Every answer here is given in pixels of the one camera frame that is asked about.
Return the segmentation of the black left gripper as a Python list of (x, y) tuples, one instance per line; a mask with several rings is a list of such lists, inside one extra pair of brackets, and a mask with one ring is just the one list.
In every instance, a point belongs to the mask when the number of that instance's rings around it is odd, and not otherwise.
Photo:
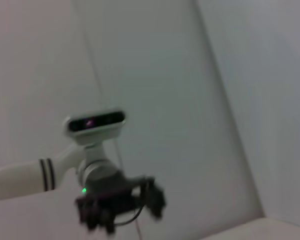
[(75, 200), (79, 222), (89, 233), (97, 229), (107, 235), (115, 233), (114, 221), (117, 216), (146, 207), (155, 220), (163, 218), (166, 208), (164, 190), (154, 177), (106, 180), (97, 187), (86, 187), (83, 196)]

